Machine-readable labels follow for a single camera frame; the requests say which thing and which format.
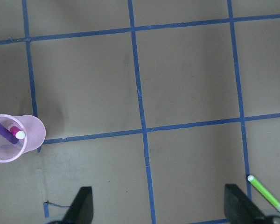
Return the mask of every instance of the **blue tape line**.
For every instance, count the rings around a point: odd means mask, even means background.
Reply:
[[[179,28],[179,27],[203,26],[203,25],[228,23],[228,22],[229,22],[229,19],[204,20],[204,21],[192,21],[192,22],[179,22],[179,23],[170,23],[170,24],[163,24],[163,25],[140,26],[140,27],[135,27],[133,29],[133,31],[143,31],[143,30],[151,30],[151,29],[164,29],[164,28]]]
[[[191,224],[220,224],[220,223],[227,223],[228,219],[218,219],[218,220],[211,220],[211,221],[205,221],[205,222],[199,222],[199,223],[191,223]]]
[[[40,152],[41,152],[41,149],[42,149],[42,146],[39,146],[39,147],[37,148],[37,153],[40,153]]]
[[[133,13],[133,3],[132,0],[128,0],[127,2],[128,2],[128,9],[129,9],[130,25],[132,28],[134,28],[135,22],[134,22],[134,13]],[[141,89],[141,80],[140,80],[136,32],[131,31],[131,36],[132,36],[136,86],[137,86],[137,93],[138,93],[138,103],[139,103],[140,119],[141,119],[141,126],[142,126],[145,167],[146,167],[146,174],[147,174],[147,185],[148,185],[149,204],[150,204],[150,215],[151,215],[152,224],[156,224],[155,208],[154,208],[154,191],[153,191],[153,182],[151,177],[151,168],[150,168],[150,161],[149,161],[147,129],[146,129],[146,122],[145,122],[145,115],[144,115],[144,107],[142,102],[142,89]]]
[[[24,12],[24,15],[26,18],[28,18],[27,11]],[[280,14],[238,17],[238,18],[233,18],[233,21],[242,22],[242,21],[269,20],[269,19],[280,19]],[[79,33],[71,33],[71,34],[35,36],[35,37],[31,37],[31,39],[29,39],[29,40],[25,40],[25,38],[20,38],[20,39],[17,39],[16,41],[1,40],[0,45],[10,44],[13,42],[22,42],[22,41],[55,40],[55,39],[74,38],[74,37],[83,37],[83,36],[119,34],[119,33],[131,32],[131,31],[143,31],[143,30],[152,30],[152,29],[203,26],[203,25],[209,25],[209,24],[219,24],[219,23],[228,23],[228,22],[229,22],[229,19],[218,19],[218,20],[170,23],[170,24],[151,25],[151,26],[139,26],[139,27],[131,27],[131,28],[118,28],[118,29],[109,29],[109,30],[97,30],[97,31],[79,32]],[[27,28],[25,28],[25,35],[29,34],[28,20],[24,21],[24,26],[27,27]]]
[[[48,206],[48,203],[46,203],[46,202],[43,203],[43,211],[45,213],[45,218],[50,216],[50,214],[49,214],[49,206]]]
[[[29,23],[28,23],[28,11],[27,11],[26,0],[22,0],[22,7],[23,7],[25,37],[29,37]]]
[[[51,206],[55,206],[55,207],[58,207],[58,208],[63,208],[63,209],[66,209],[66,208],[69,208],[70,205],[68,206],[62,206],[62,205],[59,205],[59,204],[55,204],[55,203],[52,203],[52,202],[46,202],[46,204],[49,204]]]
[[[127,33],[130,31],[131,31],[131,28],[119,28],[119,29],[97,30],[97,31],[71,33],[71,34],[35,36],[35,37],[31,38],[31,41],[45,41],[45,40],[64,39],[64,38],[83,37],[83,36],[120,34],[120,33]]]
[[[239,106],[239,115],[240,115],[241,129],[242,129],[245,174],[246,176],[248,176],[250,174],[250,170],[249,170],[248,146],[247,146],[247,136],[246,136],[246,127],[245,127],[245,114],[244,114],[244,105],[243,105],[241,81],[240,81],[240,74],[239,74],[238,50],[237,50],[237,43],[236,43],[235,30],[234,30],[234,20],[233,20],[231,0],[227,0],[227,6],[228,6],[228,15],[230,18],[230,33],[231,33],[231,43],[232,43],[232,52],[233,52],[233,62],[234,62],[234,70],[235,70],[237,91],[238,91],[238,106]],[[251,185],[247,180],[246,180],[246,186],[247,186],[247,195],[251,199],[252,198]]]
[[[258,16],[247,16],[247,17],[233,18],[233,20],[235,22],[254,21],[254,20],[271,20],[271,19],[280,19],[280,14],[258,15]]]
[[[245,117],[244,119],[245,119],[245,121],[254,121],[254,120],[262,120],[262,119],[272,119],[272,118],[280,118],[280,113],[251,116],[251,117]],[[200,127],[200,126],[228,124],[228,123],[235,123],[235,122],[240,122],[240,121],[241,121],[241,118],[210,120],[210,121],[202,121],[202,122],[179,124],[179,125],[159,126],[159,127],[153,127],[153,128],[148,127],[148,128],[146,128],[146,131],[147,132],[167,131],[167,130],[175,130],[175,129],[180,129],[180,128],[191,128],[191,127]],[[48,139],[48,140],[45,140],[44,145],[62,143],[62,142],[89,140],[89,139],[109,138],[109,137],[116,137],[116,136],[123,136],[123,135],[140,134],[142,132],[143,132],[142,129],[135,129],[135,130],[128,130],[128,131],[120,131],[120,132],[74,136],[74,137],[68,137],[66,139],[61,139],[61,138],[60,139]]]
[[[49,140],[45,140],[43,144],[47,145],[47,144],[69,142],[69,141],[101,139],[101,138],[109,138],[109,137],[116,137],[116,136],[122,136],[122,135],[131,135],[131,134],[140,134],[140,133],[142,133],[142,129],[129,130],[129,131],[121,131],[121,132],[109,132],[109,133],[82,135],[82,136],[68,137],[68,138],[65,138],[65,139],[49,139]]]
[[[28,23],[28,12],[27,12],[26,0],[22,0],[22,7],[23,7],[25,38],[28,39],[28,41],[26,42],[26,53],[27,53],[27,63],[28,63],[28,72],[29,72],[32,109],[33,109],[33,116],[37,117],[37,104],[36,104],[36,98],[35,98],[35,83],[34,83],[34,75],[33,75],[33,67],[32,67],[31,49],[30,49],[29,23]]]
[[[29,42],[26,42],[26,53],[27,53],[27,62],[28,62],[28,72],[29,72],[29,82],[30,82],[30,93],[31,93],[33,116],[38,117],[36,96],[35,96],[35,83],[34,83],[32,58],[31,58],[31,49],[30,49],[30,43]]]
[[[240,118],[230,118],[230,119],[210,120],[210,121],[195,122],[195,123],[180,124],[180,125],[160,126],[154,128],[147,128],[147,132],[166,131],[166,130],[174,130],[180,128],[200,127],[200,126],[209,126],[209,125],[220,125],[220,124],[228,124],[233,122],[240,122]]]
[[[263,119],[271,119],[271,118],[280,118],[280,113],[273,113],[273,114],[266,114],[266,115],[246,117],[245,121],[263,120]]]

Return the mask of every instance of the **green marker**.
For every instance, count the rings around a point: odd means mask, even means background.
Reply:
[[[248,181],[280,212],[280,202],[252,175]]]

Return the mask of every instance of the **black plastic part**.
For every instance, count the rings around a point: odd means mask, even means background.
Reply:
[[[224,213],[231,224],[266,224],[265,215],[236,184],[226,184]]]
[[[267,223],[275,224],[276,223],[276,222],[274,222],[275,218],[278,218],[279,219],[278,223],[280,223],[280,216],[266,216],[266,221],[267,221]]]
[[[92,219],[92,189],[91,187],[81,187],[73,203],[66,212],[62,224],[91,224]]]
[[[52,221],[47,224],[63,224],[63,222],[62,221]]]

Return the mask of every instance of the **pink mesh cup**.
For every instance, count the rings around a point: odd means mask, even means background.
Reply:
[[[46,137],[46,129],[43,123],[37,117],[31,115],[13,117],[0,114],[0,124],[6,129],[15,126],[24,131],[26,135],[24,139],[19,139],[16,144],[0,135],[0,162],[11,162],[23,153],[37,149]]]

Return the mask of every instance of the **floor tile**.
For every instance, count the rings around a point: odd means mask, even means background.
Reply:
[[[280,20],[235,27],[245,116],[280,113]]]
[[[32,114],[26,47],[0,45],[0,114]]]
[[[280,118],[246,123],[252,175],[280,201]],[[274,207],[252,187],[253,201],[262,210]]]
[[[126,0],[30,0],[27,5],[31,36],[130,26]]]
[[[149,127],[238,117],[228,24],[137,32]]]
[[[21,1],[0,1],[0,40],[9,36],[14,39],[25,36]]]
[[[156,218],[184,224],[224,218],[224,185],[246,192],[239,123],[149,133]]]
[[[40,223],[44,219],[42,188],[37,152],[0,163],[0,223]]]
[[[280,14],[280,0],[232,0],[233,16]]]
[[[228,18],[225,0],[133,0],[136,26]]]
[[[45,145],[41,155],[49,201],[69,205],[92,186],[93,224],[150,222],[140,134]]]
[[[47,138],[141,128],[130,34],[33,42],[32,57]]]

